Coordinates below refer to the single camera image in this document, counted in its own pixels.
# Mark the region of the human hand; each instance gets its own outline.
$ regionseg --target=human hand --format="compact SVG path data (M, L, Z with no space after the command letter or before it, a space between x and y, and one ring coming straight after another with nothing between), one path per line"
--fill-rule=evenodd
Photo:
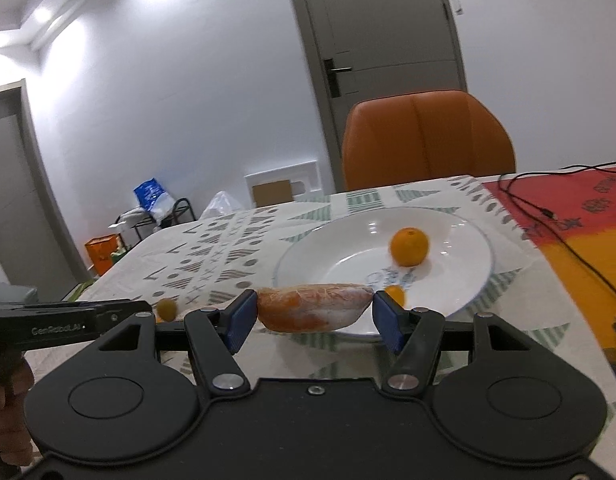
M24 398L35 379L25 360L10 380L14 397L6 400L5 389L0 385L0 455L7 464L29 465L32 462L32 444L24 424Z

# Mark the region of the door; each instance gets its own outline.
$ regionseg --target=door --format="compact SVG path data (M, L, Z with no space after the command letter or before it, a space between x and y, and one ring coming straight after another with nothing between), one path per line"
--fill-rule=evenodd
M0 98L0 264L13 285L60 301L77 284L51 230L23 149L21 104Z
M464 88L445 0L305 0L305 5L322 63L314 84L327 88L340 149L348 112L360 101Z

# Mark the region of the orange leather chair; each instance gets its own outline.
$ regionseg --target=orange leather chair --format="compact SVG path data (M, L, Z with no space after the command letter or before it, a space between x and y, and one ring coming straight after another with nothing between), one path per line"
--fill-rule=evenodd
M424 92L356 104L347 118L348 191L460 174L514 173L504 127L470 94Z

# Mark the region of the orange box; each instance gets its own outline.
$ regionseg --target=orange box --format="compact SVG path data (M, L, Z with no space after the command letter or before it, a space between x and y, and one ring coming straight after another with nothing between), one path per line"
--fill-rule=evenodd
M85 247L97 274L103 276L113 266L110 255L117 250L117 235L92 238L91 241L86 242Z

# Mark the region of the white plastic bag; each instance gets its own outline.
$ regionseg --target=white plastic bag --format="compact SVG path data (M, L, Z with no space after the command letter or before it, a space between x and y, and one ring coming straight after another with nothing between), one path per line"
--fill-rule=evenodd
M230 196L225 191L220 191L214 195L208 207L201 213L199 219L204 220L206 218L229 215L235 211L243 211L243 209L243 205L241 205L235 197Z

